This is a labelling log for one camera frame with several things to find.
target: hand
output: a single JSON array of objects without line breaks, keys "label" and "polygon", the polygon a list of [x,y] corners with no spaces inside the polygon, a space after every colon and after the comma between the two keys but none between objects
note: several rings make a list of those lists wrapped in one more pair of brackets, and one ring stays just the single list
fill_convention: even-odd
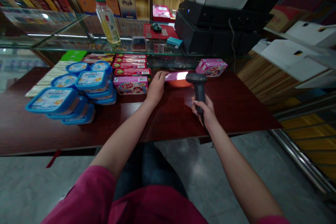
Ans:
[{"label": "hand", "polygon": [[163,95],[163,86],[165,84],[165,77],[169,74],[168,72],[159,71],[153,77],[152,82],[149,85],[149,90],[147,93],[147,99],[155,106],[159,103]]},{"label": "hand", "polygon": [[216,115],[215,115],[215,110],[214,110],[214,104],[210,100],[209,96],[205,95],[205,103],[202,101],[196,101],[195,96],[191,98],[192,101],[192,107],[191,110],[192,112],[198,116],[199,121],[201,122],[202,126],[204,127],[201,116],[196,110],[196,106],[199,106],[203,109],[204,113],[204,123],[205,127],[209,130],[211,126],[214,126],[216,123],[218,123]]}]

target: person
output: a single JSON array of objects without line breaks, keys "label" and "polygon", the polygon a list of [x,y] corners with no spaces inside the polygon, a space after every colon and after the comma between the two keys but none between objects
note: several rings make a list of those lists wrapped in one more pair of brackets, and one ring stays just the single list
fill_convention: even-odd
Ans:
[{"label": "person", "polygon": [[[42,223],[206,223],[161,152],[153,144],[138,144],[161,100],[166,75],[155,75],[143,104],[112,134]],[[205,126],[249,222],[288,224],[266,185],[218,123],[210,98],[203,103],[193,97],[192,103],[199,119],[195,106],[204,111]],[[141,167],[147,169],[145,174],[140,174]]]}]

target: barcode scanner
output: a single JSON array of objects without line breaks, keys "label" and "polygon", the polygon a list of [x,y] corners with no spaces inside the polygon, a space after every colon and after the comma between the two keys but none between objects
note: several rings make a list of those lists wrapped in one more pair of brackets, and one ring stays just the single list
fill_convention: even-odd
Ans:
[{"label": "barcode scanner", "polygon": [[[188,73],[185,76],[187,82],[194,84],[195,87],[195,99],[200,102],[205,103],[205,91],[204,84],[208,80],[208,78],[204,74],[198,73]],[[199,114],[203,116],[203,109],[199,106],[196,106],[196,110]]]}]

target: computer mouse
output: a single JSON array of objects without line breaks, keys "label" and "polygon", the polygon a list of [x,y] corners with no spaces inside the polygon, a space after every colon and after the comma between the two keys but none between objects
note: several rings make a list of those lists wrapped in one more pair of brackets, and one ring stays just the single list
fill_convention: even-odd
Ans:
[{"label": "computer mouse", "polygon": [[152,24],[151,28],[156,32],[161,32],[162,31],[162,27],[157,23]]}]

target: jeans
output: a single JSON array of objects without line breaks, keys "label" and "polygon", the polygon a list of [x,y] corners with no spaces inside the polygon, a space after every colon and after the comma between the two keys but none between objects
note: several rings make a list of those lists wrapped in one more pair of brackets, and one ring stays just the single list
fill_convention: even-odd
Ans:
[{"label": "jeans", "polygon": [[135,147],[119,176],[113,200],[149,185],[172,186],[188,198],[181,179],[152,142]]}]

